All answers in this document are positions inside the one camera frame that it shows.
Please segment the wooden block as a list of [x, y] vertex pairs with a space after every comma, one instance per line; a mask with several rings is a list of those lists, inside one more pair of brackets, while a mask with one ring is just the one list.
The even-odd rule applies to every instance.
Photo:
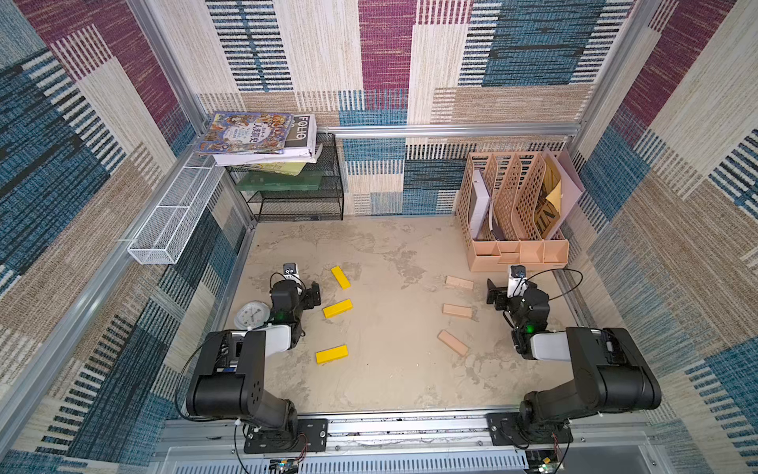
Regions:
[[465, 343], [446, 330], [440, 331], [437, 339], [460, 357], [466, 357], [470, 351], [470, 348]]
[[447, 276], [445, 284], [446, 286], [453, 286], [454, 288], [462, 288], [462, 290], [473, 290], [474, 288], [474, 283], [471, 280], [457, 278], [457, 276]]
[[449, 303], [442, 305], [442, 313], [448, 316], [465, 318], [465, 319], [472, 319], [473, 314], [474, 314], [473, 309], [471, 307], [454, 305], [454, 304], [449, 304]]

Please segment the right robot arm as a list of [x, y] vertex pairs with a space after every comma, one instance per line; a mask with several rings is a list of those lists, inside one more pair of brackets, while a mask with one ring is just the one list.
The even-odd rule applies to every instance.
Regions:
[[550, 331], [550, 296], [526, 278], [512, 276], [507, 286], [488, 280], [487, 303], [503, 314], [514, 349], [523, 359], [569, 363], [572, 371], [569, 381], [524, 395], [516, 412], [489, 414], [495, 446], [568, 446], [574, 441], [573, 420], [659, 408], [659, 382], [627, 330]]

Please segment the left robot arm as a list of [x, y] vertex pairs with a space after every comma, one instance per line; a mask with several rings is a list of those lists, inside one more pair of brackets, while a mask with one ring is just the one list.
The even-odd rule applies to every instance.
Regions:
[[295, 405], [265, 389], [266, 360], [294, 349], [305, 336], [302, 316], [321, 304], [320, 286], [284, 278], [270, 286], [272, 307], [264, 324], [206, 336], [179, 413], [196, 423], [232, 421], [244, 429], [244, 452], [303, 453], [324, 448], [326, 428], [301, 423]]

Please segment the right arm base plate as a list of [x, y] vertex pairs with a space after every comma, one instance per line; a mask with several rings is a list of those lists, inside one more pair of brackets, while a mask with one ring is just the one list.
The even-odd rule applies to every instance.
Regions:
[[488, 413], [485, 418], [494, 446], [527, 450], [537, 444], [571, 444], [574, 441], [566, 423], [527, 423], [517, 412]]

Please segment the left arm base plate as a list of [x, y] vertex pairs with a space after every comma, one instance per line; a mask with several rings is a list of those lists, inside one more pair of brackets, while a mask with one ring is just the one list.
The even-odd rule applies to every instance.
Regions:
[[329, 436], [329, 421], [325, 418], [298, 419], [289, 422], [283, 430], [246, 424], [243, 436], [244, 454], [324, 452]]

